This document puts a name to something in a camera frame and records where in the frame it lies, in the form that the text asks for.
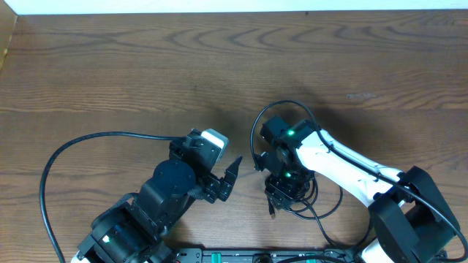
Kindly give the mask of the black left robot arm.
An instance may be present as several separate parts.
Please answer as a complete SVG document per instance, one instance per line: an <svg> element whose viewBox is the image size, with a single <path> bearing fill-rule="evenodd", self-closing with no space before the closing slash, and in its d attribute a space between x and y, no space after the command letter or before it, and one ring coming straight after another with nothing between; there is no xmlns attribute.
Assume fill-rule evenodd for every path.
<svg viewBox="0 0 468 263"><path fill-rule="evenodd" d="M73 262L173 262L176 252L164 237L197 200L226 201L238 177L238 157L224 177L212 173L229 140L214 129L196 129L169 145L137 193L125 194L91 224Z"/></svg>

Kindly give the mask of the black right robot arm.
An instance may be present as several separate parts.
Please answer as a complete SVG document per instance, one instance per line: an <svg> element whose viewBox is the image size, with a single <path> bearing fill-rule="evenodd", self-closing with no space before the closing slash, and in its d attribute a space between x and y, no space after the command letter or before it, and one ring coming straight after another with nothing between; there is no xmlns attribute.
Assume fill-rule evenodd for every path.
<svg viewBox="0 0 468 263"><path fill-rule="evenodd" d="M270 211L291 210L295 203L311 207L306 194L317 187L314 176L326 176L368 209L376 237L358 252L362 262L436 262L461 235L435 182L419 167L402 172L374 162L310 120L290 126L275 116L260 135L272 148L254 158L258 170L270 172Z"/></svg>

